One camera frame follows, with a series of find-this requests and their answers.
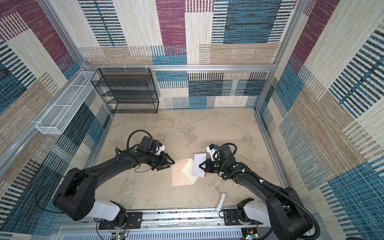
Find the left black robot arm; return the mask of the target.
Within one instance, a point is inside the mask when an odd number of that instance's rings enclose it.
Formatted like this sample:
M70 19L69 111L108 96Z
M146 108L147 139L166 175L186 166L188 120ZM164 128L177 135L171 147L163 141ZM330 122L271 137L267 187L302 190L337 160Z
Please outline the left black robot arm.
M110 201L95 198L96 189L118 174L148 165L152 171L170 168L175 161L164 151L165 146L148 136L140 144L126 150L115 149L112 159L94 167L69 170L60 184L53 205L74 221L100 219L108 226L121 229L126 226L126 208Z

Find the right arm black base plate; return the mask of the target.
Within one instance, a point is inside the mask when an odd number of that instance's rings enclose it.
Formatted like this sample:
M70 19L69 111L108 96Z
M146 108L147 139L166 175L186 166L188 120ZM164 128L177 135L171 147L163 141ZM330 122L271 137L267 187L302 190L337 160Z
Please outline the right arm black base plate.
M241 225L262 225L263 223L250 220L246 217L245 213L238 209L222 209L219 216L224 219L225 226L241 226Z

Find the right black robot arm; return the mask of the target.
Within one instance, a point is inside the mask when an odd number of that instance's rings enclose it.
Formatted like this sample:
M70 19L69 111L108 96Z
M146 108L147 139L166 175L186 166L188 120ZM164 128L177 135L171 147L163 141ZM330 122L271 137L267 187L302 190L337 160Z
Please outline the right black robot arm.
M297 192L291 187L279 187L253 172L247 165L237 162L231 150L235 144L207 147L210 158L199 165L205 173L217 174L224 181L232 180L247 188L263 204L247 199L238 204L238 216L242 224L261 222L270 227L280 240L316 240L321 228L316 218L304 207Z

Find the white glue stick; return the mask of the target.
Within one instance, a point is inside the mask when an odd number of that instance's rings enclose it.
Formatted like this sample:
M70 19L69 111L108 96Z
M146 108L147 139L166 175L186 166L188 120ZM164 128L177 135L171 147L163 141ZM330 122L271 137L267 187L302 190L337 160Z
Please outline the white glue stick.
M219 213L223 209L225 199L226 199L226 193L222 193L219 198L218 204L216 206L216 212Z

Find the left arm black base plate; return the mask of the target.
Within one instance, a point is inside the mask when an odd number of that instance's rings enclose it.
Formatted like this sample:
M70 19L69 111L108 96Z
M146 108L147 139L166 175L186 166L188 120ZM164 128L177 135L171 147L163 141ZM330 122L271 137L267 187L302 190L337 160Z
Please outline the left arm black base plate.
M143 212L126 212L114 221L99 222L98 230L139 229L142 224Z

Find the pink red letter card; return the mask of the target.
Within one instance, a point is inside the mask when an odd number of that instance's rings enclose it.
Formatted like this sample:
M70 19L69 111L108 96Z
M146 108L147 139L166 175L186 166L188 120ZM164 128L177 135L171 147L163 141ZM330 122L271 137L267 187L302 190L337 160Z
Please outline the pink red letter card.
M194 177L205 177L205 162L207 160L207 154L195 154L194 158Z

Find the pale pink envelope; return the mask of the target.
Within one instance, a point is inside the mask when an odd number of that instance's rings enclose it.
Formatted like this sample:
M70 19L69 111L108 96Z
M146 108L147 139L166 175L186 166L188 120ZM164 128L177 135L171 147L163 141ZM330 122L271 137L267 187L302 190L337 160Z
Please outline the pale pink envelope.
M172 169L172 186L190 186L196 183L198 177L194 176L195 161L191 158L176 160Z

